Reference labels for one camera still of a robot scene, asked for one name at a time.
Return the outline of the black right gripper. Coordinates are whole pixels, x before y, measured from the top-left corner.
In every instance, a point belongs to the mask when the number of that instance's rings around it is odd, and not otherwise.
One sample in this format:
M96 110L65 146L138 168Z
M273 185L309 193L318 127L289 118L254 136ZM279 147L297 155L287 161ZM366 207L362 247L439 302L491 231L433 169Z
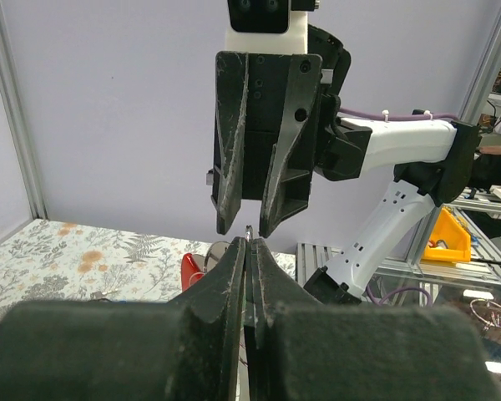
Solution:
M308 39L306 54L216 54L210 173L220 234L251 200L268 237L308 207L314 173L340 181L362 171L370 132L337 115L351 55L321 28L308 26Z

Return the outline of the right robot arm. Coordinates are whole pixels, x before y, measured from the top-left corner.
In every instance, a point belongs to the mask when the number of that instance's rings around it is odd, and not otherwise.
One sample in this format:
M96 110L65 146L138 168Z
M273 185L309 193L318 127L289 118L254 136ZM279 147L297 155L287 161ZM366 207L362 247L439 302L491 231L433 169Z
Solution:
M310 26L304 53L223 50L215 57L211 170L216 230L231 228L244 200L261 203L270 236L308 207L311 180L353 180L380 166L393 180L338 256L305 289L323 303L359 303L379 264L417 222L454 201L469 181L474 125L418 111L406 119L356 118L339 92L351 64L342 43Z

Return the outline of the silver keys bunch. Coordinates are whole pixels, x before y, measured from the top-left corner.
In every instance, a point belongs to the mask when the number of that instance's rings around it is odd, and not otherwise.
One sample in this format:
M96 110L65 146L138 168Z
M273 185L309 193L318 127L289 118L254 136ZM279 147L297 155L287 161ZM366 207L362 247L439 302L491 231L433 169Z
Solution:
M247 242L252 242L254 239L254 231L251 225L245 227L245 240Z

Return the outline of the red handled carabiner keyring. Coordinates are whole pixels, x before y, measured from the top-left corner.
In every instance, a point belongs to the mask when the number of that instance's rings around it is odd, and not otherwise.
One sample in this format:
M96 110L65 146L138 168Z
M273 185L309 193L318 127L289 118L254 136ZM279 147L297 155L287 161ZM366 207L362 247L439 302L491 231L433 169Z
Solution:
M186 253L180 263L180 283L183 292L215 268L229 247L226 241L213 243L204 254Z

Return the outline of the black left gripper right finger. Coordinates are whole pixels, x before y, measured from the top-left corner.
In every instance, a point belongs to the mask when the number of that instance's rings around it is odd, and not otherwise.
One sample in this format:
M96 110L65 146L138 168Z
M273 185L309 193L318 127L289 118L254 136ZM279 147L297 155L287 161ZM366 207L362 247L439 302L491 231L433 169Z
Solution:
M318 302L247 245L245 346L253 400L498 400L473 325L451 307Z

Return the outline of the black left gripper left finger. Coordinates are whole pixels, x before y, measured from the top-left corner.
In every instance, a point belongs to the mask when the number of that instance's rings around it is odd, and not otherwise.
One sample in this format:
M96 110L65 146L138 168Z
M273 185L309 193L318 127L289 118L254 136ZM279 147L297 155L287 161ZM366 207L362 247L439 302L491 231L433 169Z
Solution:
M246 242L168 302L30 301L0 322L0 400L232 400Z

